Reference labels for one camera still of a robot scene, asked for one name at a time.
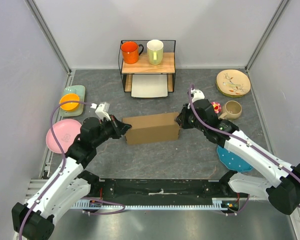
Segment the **brown cardboard box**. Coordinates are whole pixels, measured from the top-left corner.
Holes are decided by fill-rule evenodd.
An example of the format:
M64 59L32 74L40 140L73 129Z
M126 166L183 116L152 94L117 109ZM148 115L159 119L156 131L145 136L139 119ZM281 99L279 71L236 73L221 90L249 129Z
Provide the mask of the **brown cardboard box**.
M176 123L178 112L125 117L122 122L132 126L126 134L128 145L176 141L180 127Z

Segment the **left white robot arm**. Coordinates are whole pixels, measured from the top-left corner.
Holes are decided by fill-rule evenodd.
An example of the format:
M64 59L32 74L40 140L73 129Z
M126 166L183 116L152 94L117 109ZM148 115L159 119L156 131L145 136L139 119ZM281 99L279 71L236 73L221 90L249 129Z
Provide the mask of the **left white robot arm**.
M110 115L99 120L83 121L57 170L26 203L16 203L11 210L13 229L21 240L47 240L57 222L81 198L94 197L100 191L98 182L89 179L87 165L97 154L97 147L108 139L119 139L131 129Z

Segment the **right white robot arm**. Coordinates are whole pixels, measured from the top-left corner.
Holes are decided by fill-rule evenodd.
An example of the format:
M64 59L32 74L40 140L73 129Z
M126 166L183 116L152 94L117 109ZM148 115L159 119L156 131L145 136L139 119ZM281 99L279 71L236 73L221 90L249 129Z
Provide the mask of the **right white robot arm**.
M243 159L263 177L243 176L237 171L219 184L225 197L235 192L265 197L279 212L291 215L300 207L300 163L285 162L253 142L235 124L219 119L207 99L185 103L175 121L182 129L197 129L209 142Z

